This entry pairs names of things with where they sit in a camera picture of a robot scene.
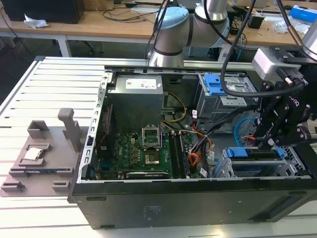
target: cable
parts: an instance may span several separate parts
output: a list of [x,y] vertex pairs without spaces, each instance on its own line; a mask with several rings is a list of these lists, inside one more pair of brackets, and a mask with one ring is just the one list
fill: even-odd
[[156,19],[155,19],[155,22],[154,22],[152,34],[151,34],[151,36],[150,36],[150,38],[149,38],[149,41],[148,41],[148,43],[147,43],[147,46],[146,46],[146,48],[145,48],[144,59],[147,59],[148,48],[149,48],[149,46],[150,46],[151,40],[152,40],[153,37],[154,37],[154,34],[155,34],[155,32],[156,32],[156,30],[157,30],[157,28],[158,28],[158,25],[159,25],[159,24],[161,25],[161,23],[163,22],[163,19],[164,19],[164,17],[165,17],[165,13],[163,12],[163,14],[161,15],[161,17],[159,18],[160,12],[161,12],[161,10],[162,10],[162,8],[163,8],[165,2],[166,2],[166,0],[163,0],[162,4],[159,6],[158,15],[157,15],[157,17],[156,17]]
[[133,17],[129,17],[129,18],[126,18],[126,19],[115,19],[115,18],[112,18],[112,17],[108,17],[108,16],[105,16],[105,13],[108,12],[108,11],[104,11],[103,13],[103,16],[104,18],[106,19],[109,19],[109,20],[112,20],[112,21],[121,21],[121,22],[126,22],[126,21],[131,21],[131,20],[135,20],[135,19],[138,19],[139,17],[143,17],[143,16],[146,16],[146,15],[149,15],[149,14],[153,14],[153,13],[156,13],[156,12],[149,12],[149,13],[144,13],[142,15],[138,15],[138,16],[133,16]]
[[[208,11],[207,11],[207,1],[203,1],[204,3],[204,12],[207,18],[207,21],[209,22],[209,25],[213,28],[213,30],[217,33],[217,35],[223,39],[226,43],[233,45],[233,42],[231,42],[230,40],[228,40],[224,35],[221,34],[221,32],[215,27],[215,25],[213,24],[211,18],[209,17]],[[254,48],[246,48],[246,47],[241,47],[241,46],[237,46],[237,44],[235,44],[236,48],[238,49],[242,49],[242,50],[246,50],[246,51],[257,51],[258,49],[254,49]]]
[[177,101],[180,102],[180,104],[181,104],[181,105],[183,106],[183,108],[184,108],[184,113],[183,113],[183,116],[182,116],[181,118],[179,118],[179,119],[162,120],[161,122],[178,122],[178,121],[184,120],[185,117],[186,117],[186,114],[187,114],[187,108],[186,108],[185,104],[184,104],[175,94],[170,93],[170,92],[168,92],[168,94],[169,94],[169,95],[172,95]]
[[207,134],[193,146],[192,152],[194,152],[194,153],[197,152],[199,150],[199,148],[201,147],[202,143],[204,142],[204,140],[206,140],[206,138],[208,138],[208,136],[210,136],[215,130],[221,128],[222,125],[231,122],[240,113],[247,112],[247,111],[254,111],[256,109],[257,109],[257,105],[250,105],[250,106],[247,106],[245,108],[238,108],[238,109],[232,111],[231,113],[225,115],[224,117],[222,117],[218,121],[216,121],[212,125],[212,127],[208,130]]
[[158,33],[157,33],[157,36],[155,37],[155,40],[154,40],[154,44],[153,44],[152,49],[155,48],[155,45],[157,44],[157,41],[158,41],[158,39],[159,39],[160,29],[161,29],[161,27],[162,27],[162,24],[163,24],[163,21],[164,21],[165,14],[166,14],[166,11],[167,11],[167,8],[168,8],[169,3],[170,3],[169,0],[167,0],[166,6],[165,6],[164,11],[163,11],[162,16],[161,16],[161,19],[162,19],[162,20],[161,20],[160,25],[159,25],[159,27],[158,27]]
[[21,44],[24,46],[24,48],[26,49],[26,51],[32,55],[31,51],[25,46],[25,44],[22,42],[22,40],[17,36],[17,34],[12,30],[12,28],[9,26],[9,24],[7,23],[7,21],[5,20],[4,16],[3,16],[3,13],[2,13],[2,10],[4,8],[2,7],[1,10],[0,10],[0,13],[1,13],[1,17],[3,19],[3,21],[5,22],[5,24],[9,27],[9,29],[11,30],[11,32],[16,36],[16,38],[21,42]]
[[106,131],[105,131],[105,134],[104,134],[103,138],[101,139],[101,141],[99,142],[98,146],[96,147],[96,149],[99,149],[99,148],[100,148],[102,142],[104,141],[104,139],[105,139],[105,137],[106,137],[106,135],[107,135],[109,115],[110,115],[110,107],[108,107],[108,112],[107,112]]
[[252,13],[252,10],[253,10],[255,3],[256,3],[256,0],[252,0],[251,5],[250,5],[250,9],[249,9],[242,25],[241,25],[240,30],[238,31],[236,38],[234,39],[232,46],[230,47],[230,50],[228,52],[226,59],[224,60],[224,63],[223,63],[222,69],[221,69],[221,74],[220,74],[220,82],[221,82],[221,86],[222,86],[223,91],[228,95],[231,95],[234,97],[240,97],[240,98],[275,97],[275,96],[281,96],[281,95],[290,95],[290,94],[301,91],[305,87],[304,82],[299,82],[299,84],[296,85],[295,87],[282,89],[282,90],[268,91],[268,92],[254,92],[254,93],[236,92],[236,91],[231,91],[227,88],[226,82],[224,80],[226,69],[227,69],[228,63],[230,61],[230,58],[233,54],[234,48],[237,45],[237,43],[242,35],[242,31],[244,30],[244,28],[246,27],[246,25],[249,21],[249,18],[250,18],[250,15]]
[[234,128],[234,131],[233,131],[234,139],[235,139],[237,145],[240,146],[240,147],[242,147],[242,144],[241,144],[240,141],[239,141],[238,130],[239,130],[241,124],[242,124],[243,122],[245,122],[246,120],[252,120],[252,121],[254,121],[253,118],[243,118],[241,121],[239,121],[239,122],[237,123],[237,125],[236,125],[236,127]]
[[163,123],[167,128],[169,128],[169,129],[171,129],[171,130],[177,130],[177,131],[183,131],[183,132],[198,134],[196,131],[176,129],[176,128],[174,128],[173,126],[167,124],[166,122],[162,122],[162,123]]
[[[196,129],[196,126],[195,126],[194,124],[192,125],[192,128],[193,128],[193,130],[194,130],[195,132],[198,133],[198,135],[200,135],[200,136],[202,136],[202,137],[205,137],[205,136],[206,136],[206,135],[203,134],[202,132],[198,131],[198,130]],[[208,151],[207,151],[207,152],[209,152],[209,151],[211,150],[211,147],[212,147],[212,141],[208,138],[208,136],[206,136],[206,137],[207,137],[207,140],[208,140],[208,143],[209,143],[209,148],[208,148]]]
[[237,58],[237,60],[240,58],[240,56],[241,56],[241,52],[242,52],[242,49],[240,49],[240,50],[239,50],[239,54],[238,54],[238,58]]
[[282,13],[282,16],[283,16],[283,18],[284,18],[284,21],[285,21],[286,25],[287,25],[288,27],[291,26],[292,24],[291,24],[291,22],[290,22],[289,19],[288,19],[288,16],[287,16],[287,14],[286,14],[286,11],[285,11],[285,9],[284,9],[284,7],[283,7],[283,4],[282,4],[281,0],[277,0],[277,5],[278,5],[279,10],[280,10],[281,13]]

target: blue plastic latch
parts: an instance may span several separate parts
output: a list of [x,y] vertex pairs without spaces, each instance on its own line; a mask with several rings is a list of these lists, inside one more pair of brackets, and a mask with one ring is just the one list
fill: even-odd
[[218,74],[206,73],[205,83],[209,89],[210,95],[227,95],[221,87],[220,77]]
[[235,147],[231,148],[234,157],[247,157],[248,153],[245,148]]
[[227,152],[227,155],[229,158],[233,157],[233,153],[232,153],[232,150],[230,148],[227,149],[226,152]]
[[283,150],[281,147],[277,147],[277,148],[276,148],[276,151],[277,151],[279,157],[280,157],[280,158],[283,158],[283,156],[284,156],[284,150]]

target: white table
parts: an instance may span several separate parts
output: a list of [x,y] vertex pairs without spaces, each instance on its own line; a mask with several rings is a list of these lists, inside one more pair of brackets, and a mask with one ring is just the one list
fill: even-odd
[[[34,61],[0,106],[0,184],[5,180],[27,139],[31,120],[61,126],[60,107],[72,107],[75,120],[89,126],[93,103],[105,64],[125,59],[52,58]],[[144,60],[134,64],[145,65]],[[221,67],[213,62],[185,62]],[[250,64],[241,64],[250,68]],[[0,237],[186,238],[186,237],[317,237],[317,201],[310,202],[277,223],[235,224],[120,230],[92,230],[76,204],[66,197],[0,197]]]

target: yellow cable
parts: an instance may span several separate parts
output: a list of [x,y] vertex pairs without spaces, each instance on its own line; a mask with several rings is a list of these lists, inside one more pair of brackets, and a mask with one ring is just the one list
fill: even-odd
[[186,117],[186,113],[187,113],[187,108],[185,107],[185,104],[184,104],[184,103],[179,99],[179,97],[177,97],[175,94],[169,93],[169,92],[168,92],[168,94],[170,94],[170,95],[172,95],[173,97],[175,97],[175,98],[182,104],[182,106],[183,106],[183,108],[184,108],[184,114],[183,114],[183,116],[182,116],[181,118],[179,118],[179,119],[174,119],[174,120],[162,120],[161,122],[178,122],[178,121],[183,120],[183,119]]

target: sticker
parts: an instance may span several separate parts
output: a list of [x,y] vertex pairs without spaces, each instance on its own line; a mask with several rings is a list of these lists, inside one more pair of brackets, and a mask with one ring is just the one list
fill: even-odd
[[204,176],[205,178],[207,178],[207,171],[204,170],[203,168],[200,169],[200,174]]
[[228,88],[229,90],[231,90],[231,91],[237,91],[236,88],[235,88],[235,86],[227,86],[227,88]]
[[126,89],[156,89],[156,79],[128,78],[125,84]]
[[193,110],[193,118],[197,119],[197,111]]
[[214,160],[214,151],[210,151],[209,156],[211,160]]

